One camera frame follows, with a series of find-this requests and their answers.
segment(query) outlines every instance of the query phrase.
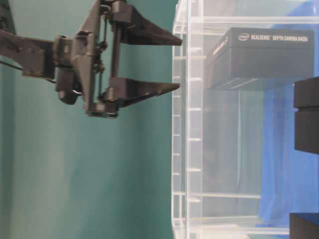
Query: robotic arm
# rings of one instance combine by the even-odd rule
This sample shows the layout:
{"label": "robotic arm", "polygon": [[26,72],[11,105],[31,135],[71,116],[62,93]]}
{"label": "robotic arm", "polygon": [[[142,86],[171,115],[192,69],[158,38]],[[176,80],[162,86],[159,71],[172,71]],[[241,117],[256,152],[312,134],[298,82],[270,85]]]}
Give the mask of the robotic arm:
{"label": "robotic arm", "polygon": [[[101,17],[104,19],[104,36],[103,41],[99,42]],[[101,54],[107,49],[108,22],[114,33],[112,66],[109,87],[102,93],[104,65]],[[19,63],[24,76],[43,78],[56,83],[56,91],[62,102],[73,105],[77,98],[82,96],[85,112],[89,116],[116,118],[119,108],[179,88],[179,84],[140,82],[118,77],[121,43],[182,44],[180,39],[143,18],[135,7],[127,4],[125,0],[96,0],[73,39],[60,35],[55,41],[20,37],[15,34],[13,27],[8,26],[9,24],[3,24],[0,27],[0,55]],[[53,80],[55,68],[56,81]],[[95,102],[97,74],[99,89]]]}

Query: black box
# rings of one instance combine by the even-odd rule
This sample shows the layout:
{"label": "black box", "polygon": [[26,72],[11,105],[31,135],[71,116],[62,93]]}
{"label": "black box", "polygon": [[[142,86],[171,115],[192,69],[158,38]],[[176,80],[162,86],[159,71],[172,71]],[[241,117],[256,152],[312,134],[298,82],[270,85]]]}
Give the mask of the black box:
{"label": "black box", "polygon": [[311,30],[231,28],[206,57],[206,88],[267,90],[313,76]]}
{"label": "black box", "polygon": [[318,239],[319,214],[318,213],[291,213],[290,214],[291,239]]}
{"label": "black box", "polygon": [[295,82],[294,104],[295,149],[319,154],[319,77]]}

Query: blue cloth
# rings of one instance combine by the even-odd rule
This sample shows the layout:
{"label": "blue cloth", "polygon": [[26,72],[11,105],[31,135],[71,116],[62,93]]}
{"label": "blue cloth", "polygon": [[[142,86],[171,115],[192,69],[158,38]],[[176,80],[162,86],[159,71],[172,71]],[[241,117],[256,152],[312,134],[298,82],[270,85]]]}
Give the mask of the blue cloth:
{"label": "blue cloth", "polygon": [[[290,16],[318,16],[319,1],[308,1]],[[319,25],[278,24],[274,28],[315,32],[319,75]],[[289,227],[289,213],[319,212],[319,156],[296,151],[294,86],[264,92],[263,170],[259,217],[268,227]]]}

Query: camera box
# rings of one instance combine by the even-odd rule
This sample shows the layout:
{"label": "camera box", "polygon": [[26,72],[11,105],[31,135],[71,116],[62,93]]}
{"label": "camera box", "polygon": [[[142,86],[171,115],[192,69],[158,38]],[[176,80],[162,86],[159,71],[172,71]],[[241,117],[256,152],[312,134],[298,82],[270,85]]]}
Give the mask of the camera box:
{"label": "camera box", "polygon": [[206,56],[206,88],[273,89],[313,76],[311,30],[231,28]]}

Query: clear plastic bin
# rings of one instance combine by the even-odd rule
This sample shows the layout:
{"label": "clear plastic bin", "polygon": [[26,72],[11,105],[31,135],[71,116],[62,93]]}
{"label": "clear plastic bin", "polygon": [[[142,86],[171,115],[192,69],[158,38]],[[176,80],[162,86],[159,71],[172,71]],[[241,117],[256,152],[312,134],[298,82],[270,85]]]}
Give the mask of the clear plastic bin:
{"label": "clear plastic bin", "polygon": [[[293,107],[293,81],[319,75],[318,14],[318,1],[179,0],[173,32],[183,46],[174,47],[172,56],[173,82],[181,83],[172,96],[174,238],[285,239],[289,213],[319,212],[319,157],[294,149]],[[271,60],[257,53],[263,60],[254,74],[260,76],[236,77],[229,68],[239,61],[229,59],[212,71],[208,59],[229,44],[225,34],[238,28],[305,31],[313,48],[308,59],[305,52],[291,57],[291,70],[282,65],[267,75],[265,68],[281,66],[287,49],[297,50],[285,42],[306,39],[269,33],[285,51]],[[236,54],[229,52],[230,58]],[[260,64],[265,60],[267,65]],[[241,70],[250,71],[251,64],[244,54]],[[256,87],[260,79],[275,84]],[[232,82],[214,86],[220,80]]]}

